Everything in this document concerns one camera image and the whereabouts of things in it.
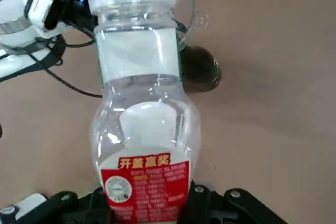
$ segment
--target screw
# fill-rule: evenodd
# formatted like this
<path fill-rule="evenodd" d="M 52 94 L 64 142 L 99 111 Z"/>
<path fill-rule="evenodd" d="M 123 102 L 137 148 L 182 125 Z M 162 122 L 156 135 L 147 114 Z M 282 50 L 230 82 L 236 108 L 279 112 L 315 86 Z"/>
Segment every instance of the screw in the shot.
<path fill-rule="evenodd" d="M 234 198 L 239 198 L 240 197 L 240 192 L 238 191 L 231 191 L 231 196 Z"/>
<path fill-rule="evenodd" d="M 202 192 L 204 192 L 204 188 L 202 186 L 197 186 L 197 187 L 195 187 L 195 192 L 201 194 Z"/>
<path fill-rule="evenodd" d="M 68 199 L 70 199 L 70 195 L 64 195 L 62 198 L 61 198 L 61 200 L 63 201 L 63 200 L 68 200 Z"/>

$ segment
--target red bottle label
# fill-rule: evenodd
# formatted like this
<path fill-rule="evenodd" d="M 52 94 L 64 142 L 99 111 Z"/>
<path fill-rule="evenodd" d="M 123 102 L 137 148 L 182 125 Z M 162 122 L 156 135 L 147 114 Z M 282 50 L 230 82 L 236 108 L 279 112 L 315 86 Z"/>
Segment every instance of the red bottle label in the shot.
<path fill-rule="evenodd" d="M 177 221 L 189 188 L 189 161 L 171 164 L 170 153 L 120 157 L 119 169 L 102 169 L 104 190 L 117 221 Z"/>

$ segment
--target clear plastic bottle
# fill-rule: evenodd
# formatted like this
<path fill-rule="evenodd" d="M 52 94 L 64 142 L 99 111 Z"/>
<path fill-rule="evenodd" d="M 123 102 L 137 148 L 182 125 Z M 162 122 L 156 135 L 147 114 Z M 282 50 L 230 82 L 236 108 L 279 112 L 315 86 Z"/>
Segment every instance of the clear plastic bottle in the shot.
<path fill-rule="evenodd" d="M 104 86 L 92 159 L 126 223 L 177 221 L 200 148 L 200 117 L 181 83 L 174 3 L 90 2 Z"/>

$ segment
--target wire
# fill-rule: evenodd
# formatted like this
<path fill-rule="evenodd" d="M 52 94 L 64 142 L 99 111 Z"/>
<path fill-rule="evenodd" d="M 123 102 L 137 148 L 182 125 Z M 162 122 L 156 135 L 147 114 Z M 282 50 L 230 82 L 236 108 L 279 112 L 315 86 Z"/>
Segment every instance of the wire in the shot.
<path fill-rule="evenodd" d="M 9 56 L 9 54 L 1 55 L 1 56 L 0 56 L 0 60 L 5 59 L 5 58 L 7 58 L 8 56 Z"/>
<path fill-rule="evenodd" d="M 74 85 L 72 85 L 71 83 L 63 80 L 61 77 L 59 77 L 58 75 L 56 75 L 54 72 L 52 72 L 51 70 L 49 70 L 41 61 L 39 61 L 33 54 L 27 52 L 27 54 L 32 58 L 33 61 L 35 61 L 37 64 L 39 64 L 44 71 L 46 71 L 49 75 L 51 75 L 52 77 L 54 77 L 57 81 L 61 82 L 62 84 L 64 84 L 65 86 L 67 86 L 68 88 L 75 90 L 78 93 L 87 95 L 89 97 L 94 97 L 94 98 L 102 98 L 103 96 L 101 94 L 93 94 L 93 93 L 89 93 L 86 91 L 83 91 L 77 87 L 75 87 Z"/>
<path fill-rule="evenodd" d="M 44 39 L 44 38 L 35 38 L 36 41 L 49 41 L 49 39 Z M 83 44 L 77 44 L 77 45 L 71 45 L 71 44 L 66 44 L 66 43 L 62 43 L 62 42 L 58 42 L 58 41 L 52 41 L 50 40 L 49 41 L 50 44 L 54 44 L 56 46 L 64 46 L 64 47 L 69 47 L 69 48 L 81 48 L 81 47 L 87 47 L 87 46 L 90 46 L 92 44 L 95 43 L 95 40 L 91 40 L 89 42 L 86 42 L 86 43 L 83 43 Z"/>

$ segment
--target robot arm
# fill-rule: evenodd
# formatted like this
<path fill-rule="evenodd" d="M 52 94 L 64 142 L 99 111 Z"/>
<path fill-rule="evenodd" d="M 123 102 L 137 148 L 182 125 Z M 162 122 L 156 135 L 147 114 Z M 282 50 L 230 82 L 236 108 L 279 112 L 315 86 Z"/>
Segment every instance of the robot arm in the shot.
<path fill-rule="evenodd" d="M 92 37 L 97 24 L 88 0 L 0 0 L 0 9 L 0 82 L 61 63 L 61 34 L 76 28 Z"/>

